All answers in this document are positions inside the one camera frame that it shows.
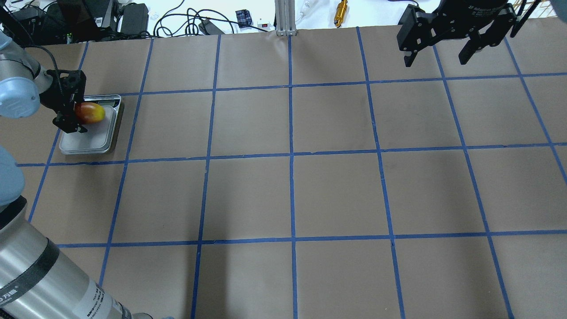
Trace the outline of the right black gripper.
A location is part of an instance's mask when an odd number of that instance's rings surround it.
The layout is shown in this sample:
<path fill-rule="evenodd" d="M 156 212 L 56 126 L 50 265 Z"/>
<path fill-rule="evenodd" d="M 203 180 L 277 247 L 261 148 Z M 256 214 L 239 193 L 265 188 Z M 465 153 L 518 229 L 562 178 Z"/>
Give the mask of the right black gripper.
<path fill-rule="evenodd" d="M 468 39 L 458 55 L 460 65 L 466 65 L 484 47 L 499 45 L 517 19 L 506 0 L 442 0 L 431 13 L 409 4 L 399 20 L 396 39 L 406 67 L 428 46 Z"/>

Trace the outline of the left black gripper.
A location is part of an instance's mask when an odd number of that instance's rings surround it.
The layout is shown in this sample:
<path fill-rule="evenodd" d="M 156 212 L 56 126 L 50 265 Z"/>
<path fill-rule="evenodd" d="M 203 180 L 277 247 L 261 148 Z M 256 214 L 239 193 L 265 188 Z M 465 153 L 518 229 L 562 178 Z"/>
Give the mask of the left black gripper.
<path fill-rule="evenodd" d="M 74 113 L 76 104 L 83 103 L 86 75 L 82 70 L 47 70 L 51 77 L 48 89 L 41 93 L 41 104 L 57 113 L 53 125 L 61 131 L 87 133 L 79 117 Z"/>

